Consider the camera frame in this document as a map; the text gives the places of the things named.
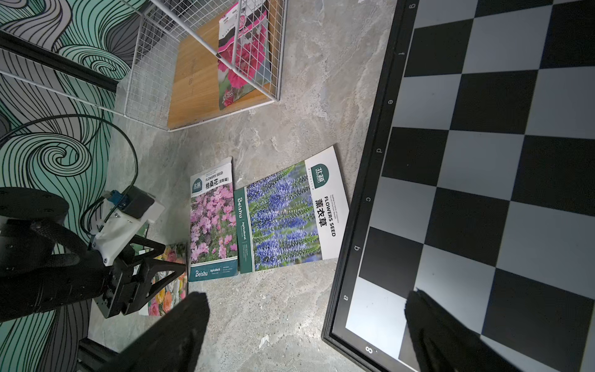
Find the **beishu logo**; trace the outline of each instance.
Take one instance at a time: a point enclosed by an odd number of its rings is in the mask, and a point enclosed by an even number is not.
[[[192,183],[192,193],[200,191],[202,191],[202,180],[200,178],[197,178],[196,181]]]
[[[324,186],[328,181],[328,168],[324,164],[318,164],[311,168],[312,181],[314,181],[314,188],[318,189]]]

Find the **black cable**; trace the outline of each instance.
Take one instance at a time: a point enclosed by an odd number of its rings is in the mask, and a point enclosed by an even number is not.
[[[130,141],[130,138],[128,138],[128,136],[119,127],[117,127],[115,124],[110,123],[109,121],[107,121],[104,118],[100,118],[100,117],[93,116],[93,115],[87,115],[87,114],[64,114],[64,115],[48,116],[48,117],[45,117],[45,118],[33,120],[33,121],[28,122],[28,123],[22,124],[22,125],[16,127],[15,129],[12,129],[9,132],[7,132],[5,135],[3,135],[2,137],[0,137],[0,149],[8,142],[8,140],[10,139],[10,137],[14,133],[17,133],[18,131],[25,129],[26,127],[32,126],[32,125],[37,124],[37,123],[42,123],[42,122],[48,121],[48,120],[64,119],[64,118],[69,118],[69,117],[91,118],[91,119],[98,120],[101,123],[104,123],[104,124],[107,124],[107,125],[111,126],[112,128],[116,129],[118,132],[120,132],[120,134],[124,137],[124,139],[126,140],[126,142],[128,142],[128,145],[130,146],[130,149],[132,150],[132,155],[134,156],[134,177],[132,178],[132,182],[130,182],[130,184],[128,185],[128,187],[124,189],[124,192],[122,193],[122,197],[120,198],[120,200],[117,203],[114,204],[113,208],[109,211],[109,213],[105,217],[105,219],[104,219],[104,224],[105,224],[108,221],[109,217],[112,215],[112,213],[115,211],[115,209],[118,208],[118,204],[120,204],[120,202],[128,194],[128,191],[132,188],[132,186],[134,186],[134,183],[136,182],[136,178],[139,175],[139,159],[136,156],[136,150],[134,150],[134,146],[132,145],[132,142]],[[95,202],[93,202],[91,205],[89,205],[87,207],[87,209],[85,209],[85,211],[83,212],[83,214],[79,218],[79,226],[80,226],[80,228],[87,235],[92,235],[92,234],[90,232],[90,230],[91,230],[90,223],[88,223],[87,226],[85,226],[84,217],[85,217],[85,215],[91,209],[93,209],[93,212],[95,212],[97,210],[98,205],[100,205],[100,203],[103,200],[104,200],[104,197],[103,196],[100,196],[99,199],[97,199]]]

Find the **chessboard frame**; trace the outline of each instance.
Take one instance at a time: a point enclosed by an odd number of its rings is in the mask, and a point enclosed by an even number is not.
[[[349,299],[350,294],[353,293],[353,283],[358,275],[363,251],[360,246],[364,245],[364,241],[362,240],[357,245],[356,236],[361,236],[363,233],[365,237],[369,226],[374,195],[381,175],[384,152],[389,142],[396,100],[414,30],[418,3],[419,0],[399,0],[396,4],[343,244],[322,328],[322,339],[325,343],[363,369],[372,372],[400,372],[410,371],[410,369],[381,351],[376,351],[370,357],[365,352],[369,348],[365,340],[348,331],[344,326],[335,332],[333,332],[333,327],[338,315],[338,304],[342,299]],[[346,319],[346,313],[339,314],[339,316],[341,315]],[[384,365],[389,365],[390,370],[386,369]]]

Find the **pink cosmos seed packet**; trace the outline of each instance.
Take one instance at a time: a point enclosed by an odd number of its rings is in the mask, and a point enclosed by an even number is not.
[[[190,178],[189,281],[237,274],[231,157]]]

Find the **flower seed packet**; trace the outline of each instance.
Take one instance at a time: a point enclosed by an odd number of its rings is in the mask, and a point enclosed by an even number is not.
[[[217,51],[222,58],[231,62],[237,17],[240,13],[234,65],[245,76],[261,86],[271,82],[267,6],[268,2],[265,0],[246,0],[242,2],[240,12],[238,12],[236,3],[219,20],[219,48]],[[220,110],[254,90],[250,83],[227,68],[223,62],[218,62],[217,69]]]
[[[349,205],[333,147],[234,198],[241,273],[339,256]]]
[[[231,157],[190,178],[190,281],[237,274]]]
[[[186,264],[186,242],[165,246],[164,253],[155,257],[155,259]],[[172,271],[159,272],[151,282],[155,284],[170,273],[172,273]],[[184,271],[184,274],[178,276],[178,278],[166,285],[155,297],[149,300],[146,306],[139,310],[139,314],[157,316],[166,315],[172,307],[176,306],[180,301],[186,298],[187,287],[188,275],[186,270]]]

